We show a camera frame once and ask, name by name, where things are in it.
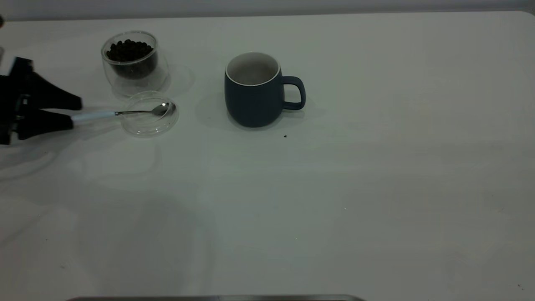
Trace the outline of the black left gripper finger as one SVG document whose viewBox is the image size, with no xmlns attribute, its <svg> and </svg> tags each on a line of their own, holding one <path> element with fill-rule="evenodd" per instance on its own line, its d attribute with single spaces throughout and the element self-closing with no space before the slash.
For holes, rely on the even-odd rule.
<svg viewBox="0 0 535 301">
<path fill-rule="evenodd" d="M 67 131 L 74 128 L 69 115 L 44 110 L 29 110 L 19 116 L 18 139 L 27 140 L 37 135 Z"/>
<path fill-rule="evenodd" d="M 34 63 L 29 59 L 22 59 L 25 67 L 22 91 L 29 95 L 29 104 L 37 109 L 82 110 L 82 98 L 69 93 L 34 71 Z"/>
</svg>

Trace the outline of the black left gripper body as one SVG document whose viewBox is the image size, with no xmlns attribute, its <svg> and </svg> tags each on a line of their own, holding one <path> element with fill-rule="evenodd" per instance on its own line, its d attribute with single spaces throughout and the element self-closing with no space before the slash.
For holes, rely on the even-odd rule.
<svg viewBox="0 0 535 301">
<path fill-rule="evenodd" d="M 15 58 L 9 75 L 1 76 L 0 91 L 0 143 L 9 145 L 12 133 L 26 139 L 25 94 L 26 59 Z"/>
</svg>

